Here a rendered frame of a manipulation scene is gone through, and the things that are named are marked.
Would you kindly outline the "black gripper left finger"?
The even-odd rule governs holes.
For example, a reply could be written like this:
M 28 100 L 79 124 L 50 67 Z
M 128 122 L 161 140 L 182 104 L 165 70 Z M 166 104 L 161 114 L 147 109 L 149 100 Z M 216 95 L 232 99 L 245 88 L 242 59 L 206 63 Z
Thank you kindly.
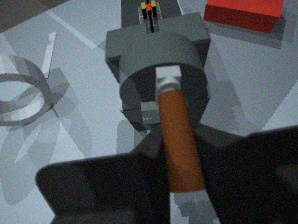
M 161 122 L 129 153 L 42 167 L 35 184 L 53 213 L 135 203 L 144 224 L 170 224 L 170 186 Z

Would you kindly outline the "grey cylinder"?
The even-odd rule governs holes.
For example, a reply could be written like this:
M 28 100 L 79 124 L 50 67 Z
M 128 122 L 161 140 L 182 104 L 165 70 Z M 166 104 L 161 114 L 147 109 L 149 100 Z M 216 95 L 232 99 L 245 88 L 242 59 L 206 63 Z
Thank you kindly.
M 39 119 L 51 107 L 52 91 L 43 72 L 31 61 L 0 54 L 0 83 L 21 81 L 36 87 L 27 98 L 0 101 L 0 126 L 27 124 Z

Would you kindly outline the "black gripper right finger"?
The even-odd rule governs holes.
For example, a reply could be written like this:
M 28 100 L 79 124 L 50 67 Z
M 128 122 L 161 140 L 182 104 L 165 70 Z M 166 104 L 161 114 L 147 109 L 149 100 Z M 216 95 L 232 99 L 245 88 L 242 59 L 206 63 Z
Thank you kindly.
M 221 224 L 261 224 L 269 171 L 298 160 L 298 125 L 233 135 L 191 120 L 210 199 Z

